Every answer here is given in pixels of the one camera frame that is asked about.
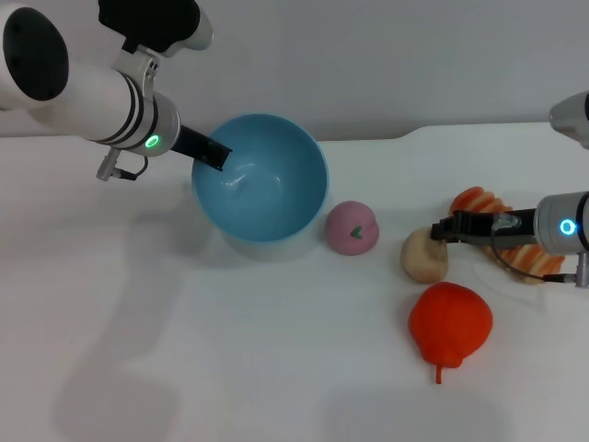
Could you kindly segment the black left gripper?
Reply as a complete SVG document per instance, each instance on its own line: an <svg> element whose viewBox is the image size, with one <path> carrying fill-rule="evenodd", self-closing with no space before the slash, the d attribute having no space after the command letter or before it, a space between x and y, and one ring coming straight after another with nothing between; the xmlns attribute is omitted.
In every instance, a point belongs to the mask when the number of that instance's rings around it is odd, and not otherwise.
<svg viewBox="0 0 589 442"><path fill-rule="evenodd" d="M229 147L216 143L208 136L186 126L180 127L179 136L171 150L219 171L223 170L229 155L233 152Z"/></svg>

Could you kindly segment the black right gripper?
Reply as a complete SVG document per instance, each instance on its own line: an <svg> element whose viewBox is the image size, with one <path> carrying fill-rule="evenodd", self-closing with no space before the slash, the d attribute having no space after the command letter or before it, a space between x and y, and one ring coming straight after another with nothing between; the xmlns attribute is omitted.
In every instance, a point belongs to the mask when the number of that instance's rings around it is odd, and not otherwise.
<svg viewBox="0 0 589 442"><path fill-rule="evenodd" d="M536 244L535 209L500 213L457 211L431 226L435 241L462 242L470 245Z"/></svg>

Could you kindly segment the beige egg yolk pastry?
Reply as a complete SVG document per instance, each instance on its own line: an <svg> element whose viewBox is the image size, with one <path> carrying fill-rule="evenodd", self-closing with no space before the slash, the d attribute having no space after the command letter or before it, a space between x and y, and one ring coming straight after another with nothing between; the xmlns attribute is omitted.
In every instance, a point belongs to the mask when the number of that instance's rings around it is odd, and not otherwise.
<svg viewBox="0 0 589 442"><path fill-rule="evenodd" d="M400 252L400 265L407 276L427 285L443 281L449 267L446 243L432 239L431 232L430 227L414 230L403 242Z"/></svg>

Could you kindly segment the blue bowl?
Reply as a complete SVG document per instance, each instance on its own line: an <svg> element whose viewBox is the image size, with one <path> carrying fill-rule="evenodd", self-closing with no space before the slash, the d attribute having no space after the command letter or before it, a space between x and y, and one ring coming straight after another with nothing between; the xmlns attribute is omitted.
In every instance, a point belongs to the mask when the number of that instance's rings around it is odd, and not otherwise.
<svg viewBox="0 0 589 442"><path fill-rule="evenodd" d="M202 211L223 233L273 243L316 220L329 194L329 168L306 129L280 116L247 114L211 137L232 152L221 171L194 163L191 182Z"/></svg>

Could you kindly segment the pink peach-shaped pastry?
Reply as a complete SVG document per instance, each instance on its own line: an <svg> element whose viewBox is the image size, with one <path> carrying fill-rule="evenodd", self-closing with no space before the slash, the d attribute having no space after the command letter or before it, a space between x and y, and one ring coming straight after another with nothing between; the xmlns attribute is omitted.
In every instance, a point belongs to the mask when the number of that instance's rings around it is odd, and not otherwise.
<svg viewBox="0 0 589 442"><path fill-rule="evenodd" d="M357 256L371 250L380 235L374 211L366 204L346 201L328 214L325 239L339 254Z"/></svg>

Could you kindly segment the striped orange bread roll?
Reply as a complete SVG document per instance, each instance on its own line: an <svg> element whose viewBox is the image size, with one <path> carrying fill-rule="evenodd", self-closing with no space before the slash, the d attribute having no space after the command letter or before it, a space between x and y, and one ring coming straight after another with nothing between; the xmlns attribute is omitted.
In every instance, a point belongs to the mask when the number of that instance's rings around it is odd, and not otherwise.
<svg viewBox="0 0 589 442"><path fill-rule="evenodd" d="M512 211L512 206L505 205L501 198L493 192L487 192L482 187L471 187L461 192L450 204L448 213L451 215L456 210L465 210L476 213L499 213ZM505 267L492 252L490 247L479 247L487 257L507 271L515 279L526 284L539 284L534 278L524 277ZM550 255L538 245L518 246L512 250L501 250L500 255L514 268L536 276L544 274L560 273L561 266L565 262L564 256Z"/></svg>

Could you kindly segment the red pear-shaped toy fruit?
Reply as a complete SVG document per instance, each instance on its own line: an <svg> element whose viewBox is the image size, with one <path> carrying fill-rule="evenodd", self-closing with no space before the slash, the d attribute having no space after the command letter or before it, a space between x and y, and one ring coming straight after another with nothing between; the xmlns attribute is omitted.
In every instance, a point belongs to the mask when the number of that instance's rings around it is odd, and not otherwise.
<svg viewBox="0 0 589 442"><path fill-rule="evenodd" d="M419 297L408 319L411 337L422 359L434 366L435 383L445 368L458 368L485 344L493 316L488 304L473 290L441 282Z"/></svg>

